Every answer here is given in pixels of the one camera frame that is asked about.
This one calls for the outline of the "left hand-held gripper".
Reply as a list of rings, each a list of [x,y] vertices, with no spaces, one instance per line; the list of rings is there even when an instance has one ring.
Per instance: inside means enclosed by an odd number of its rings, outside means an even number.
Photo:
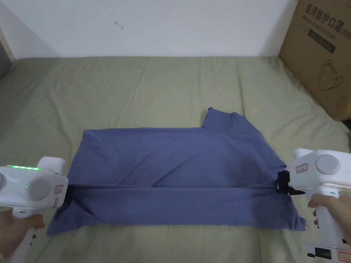
[[[34,167],[0,168],[1,230],[18,219],[43,215],[63,205],[69,184],[62,174],[64,164],[62,158],[46,156]]]

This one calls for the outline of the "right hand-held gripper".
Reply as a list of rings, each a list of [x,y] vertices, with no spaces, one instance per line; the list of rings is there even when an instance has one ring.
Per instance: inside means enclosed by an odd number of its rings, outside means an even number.
[[[295,160],[286,170],[278,173],[276,190],[290,196],[313,194],[339,198],[340,193],[351,188],[350,153],[332,150],[294,150]],[[307,256],[323,258],[334,263],[349,263],[351,249],[340,227],[327,208],[316,208],[320,227],[320,244],[307,246]]]

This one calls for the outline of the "person's right hand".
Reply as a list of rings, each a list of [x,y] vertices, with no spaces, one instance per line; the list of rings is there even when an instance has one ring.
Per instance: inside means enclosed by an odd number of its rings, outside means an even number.
[[[325,207],[337,222],[343,232],[347,244],[351,244],[351,197],[348,194],[339,198],[313,194],[308,202],[308,208]]]

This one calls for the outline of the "person's left hand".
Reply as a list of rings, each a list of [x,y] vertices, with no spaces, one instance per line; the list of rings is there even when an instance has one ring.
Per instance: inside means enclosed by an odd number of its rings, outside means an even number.
[[[34,214],[25,218],[14,219],[12,210],[0,212],[0,254],[1,263],[8,259],[23,242],[28,230],[37,230],[45,227],[41,214]]]

